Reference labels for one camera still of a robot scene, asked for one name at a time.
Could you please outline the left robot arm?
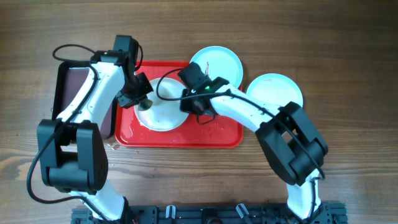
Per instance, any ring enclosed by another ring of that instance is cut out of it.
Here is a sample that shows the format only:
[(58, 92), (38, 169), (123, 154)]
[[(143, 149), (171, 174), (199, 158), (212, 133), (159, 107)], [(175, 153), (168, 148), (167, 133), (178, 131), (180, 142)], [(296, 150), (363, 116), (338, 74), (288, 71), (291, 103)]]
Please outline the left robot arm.
[[(107, 181), (108, 158), (100, 127), (114, 100), (124, 108), (149, 108), (152, 92), (144, 73), (140, 45), (128, 49), (96, 51), (89, 60), (63, 58), (62, 65), (86, 68), (88, 76), (71, 104), (54, 119), (44, 119), (37, 128), (39, 151), (27, 175), (27, 191), (43, 204), (80, 200), (97, 223), (135, 223), (127, 199)], [(39, 164), (43, 183), (68, 197), (45, 200), (32, 190), (32, 174)]]

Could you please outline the light blue plate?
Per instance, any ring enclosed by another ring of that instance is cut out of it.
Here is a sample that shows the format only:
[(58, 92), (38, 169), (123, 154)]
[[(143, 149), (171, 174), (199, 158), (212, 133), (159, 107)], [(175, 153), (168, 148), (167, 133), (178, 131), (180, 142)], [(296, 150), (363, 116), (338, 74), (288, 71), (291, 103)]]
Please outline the light blue plate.
[(243, 65), (239, 57), (222, 46), (209, 46), (199, 50), (190, 60), (198, 64), (205, 75), (212, 80), (217, 77), (229, 81), (239, 88), (243, 80)]
[(255, 78), (246, 94), (268, 104), (285, 106), (293, 101), (303, 107), (303, 95), (299, 86), (289, 77), (267, 73)]

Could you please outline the white plate with red stains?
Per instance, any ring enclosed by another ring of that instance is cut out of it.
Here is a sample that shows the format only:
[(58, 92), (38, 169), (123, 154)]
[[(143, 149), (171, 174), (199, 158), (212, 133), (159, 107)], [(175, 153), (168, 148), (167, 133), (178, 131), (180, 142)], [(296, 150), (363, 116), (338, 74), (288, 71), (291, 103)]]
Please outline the white plate with red stains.
[[(138, 110), (139, 106), (134, 107), (134, 112), (140, 124), (153, 131), (170, 131), (188, 118), (188, 113), (180, 110), (180, 101), (165, 101), (156, 94), (157, 84), (160, 78), (150, 81), (153, 92), (147, 97), (153, 104), (145, 111)], [(182, 95), (184, 85), (173, 78), (164, 78), (159, 87), (159, 94), (164, 98), (178, 98)]]

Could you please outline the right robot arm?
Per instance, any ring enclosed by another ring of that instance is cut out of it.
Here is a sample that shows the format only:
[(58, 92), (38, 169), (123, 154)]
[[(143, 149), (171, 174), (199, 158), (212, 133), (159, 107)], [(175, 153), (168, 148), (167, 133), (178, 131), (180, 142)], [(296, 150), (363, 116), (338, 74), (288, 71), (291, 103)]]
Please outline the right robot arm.
[(301, 106), (289, 102), (275, 111), (223, 78), (183, 78), (186, 100), (237, 121), (255, 133), (272, 170), (287, 184), (287, 206), (306, 223), (320, 206), (317, 192), (328, 146)]

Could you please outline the light blue plate top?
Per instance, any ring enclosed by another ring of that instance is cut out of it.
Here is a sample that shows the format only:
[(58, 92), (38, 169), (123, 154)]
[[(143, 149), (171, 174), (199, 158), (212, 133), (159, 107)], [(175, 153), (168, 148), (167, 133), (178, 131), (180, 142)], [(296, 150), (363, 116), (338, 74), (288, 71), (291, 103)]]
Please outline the light blue plate top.
[(205, 75), (212, 80), (217, 77), (229, 81), (239, 88), (243, 80), (243, 65), (239, 57), (222, 46), (209, 46), (199, 50), (190, 60), (198, 64)]

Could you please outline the green yellow sponge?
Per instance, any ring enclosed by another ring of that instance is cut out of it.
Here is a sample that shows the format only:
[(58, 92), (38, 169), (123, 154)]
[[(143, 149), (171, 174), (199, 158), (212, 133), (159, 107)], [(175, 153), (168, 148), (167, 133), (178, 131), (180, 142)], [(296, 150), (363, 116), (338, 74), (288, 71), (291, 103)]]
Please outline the green yellow sponge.
[(153, 101), (149, 99), (141, 100), (137, 106), (138, 111), (146, 111), (150, 109), (153, 105)]

